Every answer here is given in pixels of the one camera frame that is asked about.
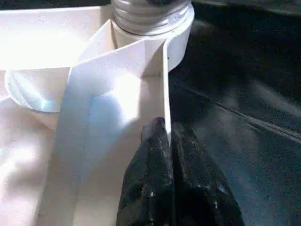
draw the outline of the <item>black fabric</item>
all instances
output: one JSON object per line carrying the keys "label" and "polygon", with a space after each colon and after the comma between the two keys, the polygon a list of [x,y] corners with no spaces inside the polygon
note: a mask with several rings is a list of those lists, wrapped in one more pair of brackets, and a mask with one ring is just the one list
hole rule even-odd
{"label": "black fabric", "polygon": [[172,121],[193,128],[246,226],[299,226],[300,19],[194,7],[185,57],[169,74]]}

